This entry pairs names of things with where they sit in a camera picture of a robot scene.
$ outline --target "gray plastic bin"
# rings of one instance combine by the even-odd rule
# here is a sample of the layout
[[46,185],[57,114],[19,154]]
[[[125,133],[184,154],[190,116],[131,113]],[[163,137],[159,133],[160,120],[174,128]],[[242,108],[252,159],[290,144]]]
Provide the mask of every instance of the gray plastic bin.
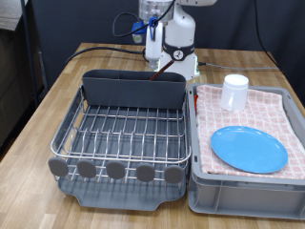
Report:
[[[201,85],[189,86],[190,135],[193,148],[189,182],[190,208],[197,213],[207,214],[305,219],[305,180],[212,175],[200,171],[193,96],[197,93],[196,88]],[[251,88],[283,96],[284,109],[296,135],[304,145],[304,117],[288,91],[271,87]]]

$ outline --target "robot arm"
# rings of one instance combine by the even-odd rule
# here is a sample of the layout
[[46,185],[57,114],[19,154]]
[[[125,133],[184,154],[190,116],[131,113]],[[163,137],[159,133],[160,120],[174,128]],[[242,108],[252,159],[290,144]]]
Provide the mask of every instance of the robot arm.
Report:
[[[170,8],[156,28],[148,27],[146,58],[150,61],[151,69],[156,69],[156,63],[159,59],[159,68],[174,60],[174,64],[167,69],[167,72],[180,73],[187,80],[198,76],[197,58],[193,53],[195,22],[191,16],[183,11],[181,5],[204,7],[213,5],[216,1],[175,0],[173,4],[173,0],[139,0],[139,17],[146,24],[152,17],[160,18]],[[154,30],[155,39],[152,39],[152,30]],[[164,44],[162,44],[163,31],[165,31]]]

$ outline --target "metal wire grid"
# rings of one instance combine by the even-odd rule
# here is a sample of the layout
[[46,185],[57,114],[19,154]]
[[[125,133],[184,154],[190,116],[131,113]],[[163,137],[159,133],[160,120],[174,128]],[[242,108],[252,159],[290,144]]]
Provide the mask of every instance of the metal wire grid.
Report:
[[139,163],[153,165],[153,181],[164,181],[167,166],[178,165],[184,170],[191,156],[187,145],[183,111],[102,106],[86,108],[82,98],[58,150],[54,151],[53,143],[51,148],[57,156],[67,159],[69,181],[79,176],[77,161],[86,158],[94,161],[96,182],[108,177],[107,161],[123,161],[126,165],[124,182],[127,184],[128,179],[137,179],[135,171]]

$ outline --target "blue plate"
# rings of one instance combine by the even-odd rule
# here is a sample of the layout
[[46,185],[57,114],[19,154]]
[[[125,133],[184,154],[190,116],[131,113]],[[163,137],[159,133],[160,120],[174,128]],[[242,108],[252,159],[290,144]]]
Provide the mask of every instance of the blue plate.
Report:
[[222,128],[213,134],[211,145],[226,163],[249,173],[274,173],[288,162],[288,153],[277,139],[250,127]]

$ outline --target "white cup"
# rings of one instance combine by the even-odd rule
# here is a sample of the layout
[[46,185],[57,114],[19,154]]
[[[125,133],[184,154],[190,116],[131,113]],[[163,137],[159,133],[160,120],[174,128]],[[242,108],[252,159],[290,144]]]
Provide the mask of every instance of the white cup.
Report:
[[249,79],[241,74],[229,74],[223,83],[220,106],[230,112],[246,108]]

